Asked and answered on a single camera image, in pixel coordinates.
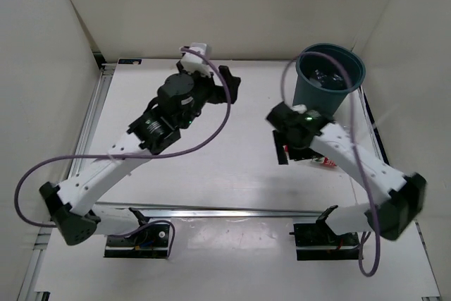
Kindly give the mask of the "red label plastic bottle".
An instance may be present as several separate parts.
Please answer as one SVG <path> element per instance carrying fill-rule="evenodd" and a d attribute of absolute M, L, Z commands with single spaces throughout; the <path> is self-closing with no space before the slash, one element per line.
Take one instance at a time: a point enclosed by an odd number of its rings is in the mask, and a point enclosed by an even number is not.
<path fill-rule="evenodd" d="M 316 164 L 320 164 L 322 166 L 327 167 L 336 167 L 336 163 L 318 152 L 313 151 L 312 149 L 296 149 L 291 146 L 284 146 L 285 153 L 288 155 L 288 158 L 293 161 L 304 161 L 310 160 Z"/>

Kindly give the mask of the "blue label plastic bottle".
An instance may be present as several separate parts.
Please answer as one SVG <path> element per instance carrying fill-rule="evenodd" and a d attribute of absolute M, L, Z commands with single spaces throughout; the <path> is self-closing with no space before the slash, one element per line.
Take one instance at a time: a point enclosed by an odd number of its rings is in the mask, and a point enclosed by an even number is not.
<path fill-rule="evenodd" d="M 326 87 L 329 76 L 320 70 L 315 70 L 311 73 L 309 81 L 317 87 Z"/>

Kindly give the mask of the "black label plastic bottle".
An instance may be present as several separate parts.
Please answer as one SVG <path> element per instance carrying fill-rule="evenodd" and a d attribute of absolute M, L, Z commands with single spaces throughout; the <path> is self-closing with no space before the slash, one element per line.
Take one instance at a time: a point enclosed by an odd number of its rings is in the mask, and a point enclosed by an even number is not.
<path fill-rule="evenodd" d="M 339 90 L 347 89 L 347 84 L 341 75 L 330 74 L 328 76 L 329 76 L 329 79 L 328 79 L 328 84 L 326 85 L 326 87 L 329 90 L 339 91 Z"/>

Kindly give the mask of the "dark teal plastic bin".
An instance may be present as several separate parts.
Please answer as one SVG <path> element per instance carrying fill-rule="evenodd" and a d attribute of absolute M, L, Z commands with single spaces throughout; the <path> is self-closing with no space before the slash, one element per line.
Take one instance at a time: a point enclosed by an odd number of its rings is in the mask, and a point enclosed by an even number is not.
<path fill-rule="evenodd" d="M 320 43 L 307 47 L 296 60 L 297 82 L 292 104 L 333 116 L 346 96 L 366 75 L 363 61 L 344 47 Z"/>

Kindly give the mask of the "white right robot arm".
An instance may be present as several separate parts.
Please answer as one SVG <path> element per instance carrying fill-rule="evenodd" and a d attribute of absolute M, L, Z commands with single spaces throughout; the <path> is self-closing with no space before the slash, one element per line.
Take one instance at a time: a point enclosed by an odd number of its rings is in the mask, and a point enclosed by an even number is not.
<path fill-rule="evenodd" d="M 397 240 L 422 211 L 426 179 L 389 166 L 352 141 L 352 134 L 318 111 L 300 113 L 281 102 L 266 120 L 273 126 L 279 164 L 316 155 L 334 162 L 360 184 L 370 197 L 351 207 L 332 206 L 316 220 L 317 238 L 331 245 L 346 233 L 373 231 Z"/>

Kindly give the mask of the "blue sticker on table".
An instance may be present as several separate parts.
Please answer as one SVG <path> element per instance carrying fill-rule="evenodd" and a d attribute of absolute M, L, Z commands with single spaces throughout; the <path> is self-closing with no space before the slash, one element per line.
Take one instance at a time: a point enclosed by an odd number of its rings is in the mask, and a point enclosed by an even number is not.
<path fill-rule="evenodd" d="M 142 63 L 142 59 L 119 59 L 119 65 L 140 65 Z"/>

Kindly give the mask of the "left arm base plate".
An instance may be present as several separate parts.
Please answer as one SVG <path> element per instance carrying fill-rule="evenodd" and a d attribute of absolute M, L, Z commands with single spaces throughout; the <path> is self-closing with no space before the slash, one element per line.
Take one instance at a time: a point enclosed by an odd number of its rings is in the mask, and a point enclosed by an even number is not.
<path fill-rule="evenodd" d="M 146 218 L 145 228 L 128 237 L 108 236 L 104 258 L 168 259 L 175 240 L 175 226 L 169 220 Z"/>

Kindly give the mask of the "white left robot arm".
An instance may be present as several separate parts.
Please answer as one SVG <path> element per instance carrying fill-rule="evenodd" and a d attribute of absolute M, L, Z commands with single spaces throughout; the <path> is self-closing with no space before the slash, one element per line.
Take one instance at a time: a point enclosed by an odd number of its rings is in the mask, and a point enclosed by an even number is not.
<path fill-rule="evenodd" d="M 200 116 L 205 104 L 234 104 L 239 77 L 227 66 L 218 71 L 225 84 L 216 85 L 212 75 L 187 72 L 181 63 L 168 76 L 143 114 L 110 148 L 74 177 L 59 184 L 45 183 L 39 189 L 51 220 L 67 245 L 78 245 L 92 235 L 125 238 L 133 245 L 147 239 L 147 218 L 133 208 L 98 207 L 97 200 L 133 170 L 158 156 L 181 138 Z"/>

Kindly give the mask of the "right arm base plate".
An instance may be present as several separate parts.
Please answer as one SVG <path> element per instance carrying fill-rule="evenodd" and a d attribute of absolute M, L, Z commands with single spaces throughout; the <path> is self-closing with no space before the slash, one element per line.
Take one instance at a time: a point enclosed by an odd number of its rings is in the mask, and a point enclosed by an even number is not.
<path fill-rule="evenodd" d="M 331 235 L 315 223 L 294 223 L 297 261 L 358 260 L 360 241 L 357 233 Z"/>

